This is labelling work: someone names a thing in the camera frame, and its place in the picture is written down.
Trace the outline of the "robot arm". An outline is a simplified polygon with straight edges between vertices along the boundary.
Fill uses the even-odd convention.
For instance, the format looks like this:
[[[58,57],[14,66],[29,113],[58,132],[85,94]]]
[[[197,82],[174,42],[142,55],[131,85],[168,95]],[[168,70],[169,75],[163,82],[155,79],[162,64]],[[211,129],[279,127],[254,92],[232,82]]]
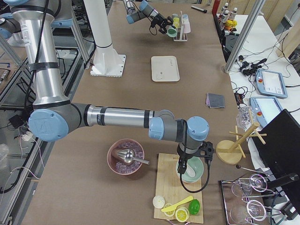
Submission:
[[[159,32],[162,34],[167,33],[167,28],[173,26],[173,19],[168,16],[165,18],[162,16],[153,6],[151,6],[146,0],[143,0],[139,7],[135,4],[134,0],[123,0],[123,4],[126,10],[126,19],[129,24],[133,24],[144,18],[150,21],[150,29],[159,26]]]
[[[69,0],[9,0],[12,17],[20,24],[27,53],[30,85],[36,99],[28,125],[34,136],[53,142],[81,128],[129,126],[146,128],[149,137],[178,143],[178,172],[184,173],[192,157],[213,159],[212,143],[207,142],[207,121],[199,116],[175,119],[169,110],[152,111],[72,103],[64,94],[53,39],[54,27],[70,27],[72,3]]]

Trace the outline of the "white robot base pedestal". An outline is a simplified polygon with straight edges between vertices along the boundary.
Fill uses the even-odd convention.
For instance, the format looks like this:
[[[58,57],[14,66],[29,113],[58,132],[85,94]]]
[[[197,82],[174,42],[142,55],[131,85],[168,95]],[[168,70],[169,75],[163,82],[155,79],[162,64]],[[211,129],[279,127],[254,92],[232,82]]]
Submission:
[[[126,55],[118,54],[113,47],[110,28],[103,0],[85,0],[86,13],[96,44],[92,76],[121,77]]]

